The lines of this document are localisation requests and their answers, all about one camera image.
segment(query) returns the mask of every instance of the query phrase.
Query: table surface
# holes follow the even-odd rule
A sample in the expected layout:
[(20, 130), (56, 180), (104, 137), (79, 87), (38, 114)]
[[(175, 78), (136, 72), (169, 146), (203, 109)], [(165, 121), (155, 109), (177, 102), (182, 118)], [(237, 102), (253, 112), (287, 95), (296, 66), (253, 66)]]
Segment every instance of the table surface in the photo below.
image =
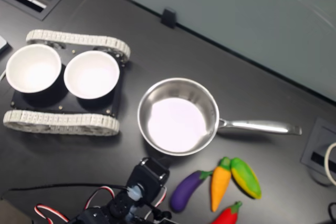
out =
[[(300, 158), (318, 117), (336, 124), (335, 107), (183, 30), (163, 26), (157, 17), (126, 0), (62, 0), (43, 22), (0, 1), (0, 33), (12, 46), (0, 56), (0, 71), (25, 45), (27, 33), (37, 28), (106, 35), (128, 43), (132, 55), (118, 116), (121, 132), (114, 137), (43, 135), (0, 125), (0, 191), (52, 183), (125, 184), (141, 158), (164, 156), (149, 147), (138, 129), (136, 110), (142, 95), (160, 80), (185, 77), (208, 88), (225, 119), (285, 121), (301, 125), (303, 135), (218, 134), (197, 154), (170, 157), (168, 198), (186, 175), (213, 169), (223, 156), (237, 156), (254, 169), (263, 194), (261, 200), (252, 200), (230, 183), (220, 209), (241, 200), (238, 223), (328, 223), (327, 205), (335, 200), (335, 188), (314, 182)], [(62, 58), (64, 64), (73, 57), (73, 49), (79, 48), (66, 49), (69, 57)], [(13, 92), (6, 80), (0, 83), (1, 115), (10, 109)], [(9, 193), (6, 199), (42, 223), (34, 213), (35, 204), (49, 205), (71, 218), (91, 192), (92, 188), (45, 189)], [(107, 200), (105, 195), (96, 204), (106, 202), (101, 200)], [(168, 202), (161, 208), (167, 209)], [(173, 218), (181, 224), (209, 223), (218, 214), (210, 211), (209, 202), (206, 182), (185, 211)]]

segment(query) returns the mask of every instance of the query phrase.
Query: toy vegetable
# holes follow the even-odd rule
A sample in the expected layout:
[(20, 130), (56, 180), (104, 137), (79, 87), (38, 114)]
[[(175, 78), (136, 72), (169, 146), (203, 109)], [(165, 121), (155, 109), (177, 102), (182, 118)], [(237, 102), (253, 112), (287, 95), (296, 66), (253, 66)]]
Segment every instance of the toy vegetable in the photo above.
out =
[(172, 209), (177, 212), (182, 211), (186, 207), (193, 192), (211, 174), (212, 171), (204, 172), (202, 170), (198, 170), (186, 177), (173, 192), (170, 200)]
[(235, 157), (231, 160), (231, 172), (237, 184), (251, 197), (261, 198), (261, 189), (257, 176), (244, 161)]
[(211, 210), (215, 212), (221, 203), (231, 179), (230, 159), (223, 157), (212, 175), (211, 181)]
[(238, 201), (234, 205), (226, 208), (212, 224), (235, 224), (241, 205), (242, 202)]

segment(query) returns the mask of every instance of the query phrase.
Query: frosted glass partition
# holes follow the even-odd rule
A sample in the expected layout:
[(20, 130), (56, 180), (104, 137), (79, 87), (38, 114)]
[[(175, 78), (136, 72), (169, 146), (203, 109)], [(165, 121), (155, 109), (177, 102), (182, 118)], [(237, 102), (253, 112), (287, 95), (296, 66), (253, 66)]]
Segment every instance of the frosted glass partition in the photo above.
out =
[(134, 0), (336, 101), (336, 0)]

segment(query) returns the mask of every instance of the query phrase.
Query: white wire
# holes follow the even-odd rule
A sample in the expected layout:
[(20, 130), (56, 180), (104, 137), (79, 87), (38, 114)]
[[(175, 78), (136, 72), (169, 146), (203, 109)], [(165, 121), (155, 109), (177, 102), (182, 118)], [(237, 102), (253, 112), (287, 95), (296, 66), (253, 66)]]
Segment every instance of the white wire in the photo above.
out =
[(105, 189), (105, 190), (109, 191), (110, 194), (111, 194), (111, 196), (112, 196), (112, 198), (114, 199), (114, 191), (112, 190), (112, 188), (110, 188), (110, 187), (108, 187), (108, 186), (102, 186), (102, 187), (99, 187), (99, 188), (96, 190), (96, 192), (95, 192), (95, 193), (88, 199), (88, 201), (86, 202), (85, 207), (84, 207), (84, 210), (85, 210), (85, 209), (88, 209), (88, 207), (89, 207), (89, 205), (90, 205), (92, 199), (96, 196), (96, 194), (97, 194), (97, 193), (99, 192), (99, 190), (101, 190), (101, 189)]
[(43, 205), (37, 205), (36, 207), (35, 207), (35, 211), (36, 211), (36, 209), (37, 208), (42, 208), (42, 209), (45, 209), (45, 210), (48, 210), (49, 212), (52, 212), (54, 215), (57, 215), (59, 218), (61, 218), (63, 221), (65, 221), (65, 222), (68, 222), (69, 220), (65, 217), (65, 216), (63, 216), (61, 213), (59, 213), (58, 211), (56, 211), (56, 210), (54, 210), (54, 209), (52, 209), (51, 207), (47, 207), (47, 206), (43, 206)]
[(50, 219), (45, 217), (38, 209), (37, 206), (34, 207), (35, 212), (40, 215), (42, 218), (46, 219), (48, 221), (48, 224), (54, 224), (54, 222)]
[(0, 75), (0, 81), (2, 81), (2, 79), (5, 77), (6, 75), (6, 70), (2, 72), (2, 74)]
[(327, 177), (330, 180), (331, 183), (333, 183), (336, 186), (336, 181), (335, 179), (331, 176), (330, 170), (329, 170), (329, 156), (330, 153), (332, 151), (332, 149), (334, 149), (336, 147), (336, 143), (331, 144), (328, 149), (327, 152), (325, 153), (325, 157), (324, 157), (324, 169), (326, 171)]
[[(166, 196), (167, 194), (167, 187), (163, 187), (163, 194), (161, 196), (161, 198), (156, 202), (156, 204), (154, 205), (154, 207), (158, 207), (159, 204), (162, 203), (162, 201), (164, 200), (164, 197)], [(152, 213), (152, 210), (150, 210), (146, 215), (145, 215), (145, 220), (147, 220), (148, 216)]]

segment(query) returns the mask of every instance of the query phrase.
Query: white bowl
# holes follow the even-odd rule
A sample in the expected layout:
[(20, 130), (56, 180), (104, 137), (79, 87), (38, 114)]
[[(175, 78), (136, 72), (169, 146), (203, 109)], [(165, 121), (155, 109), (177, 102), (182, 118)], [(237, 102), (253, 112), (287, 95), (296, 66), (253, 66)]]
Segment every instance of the white bowl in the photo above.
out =
[(59, 54), (53, 48), (33, 44), (17, 50), (6, 66), (8, 83), (22, 93), (49, 88), (62, 69)]
[(74, 57), (65, 69), (67, 89), (82, 99), (96, 99), (108, 94), (117, 84), (117, 61), (101, 51), (86, 51)]

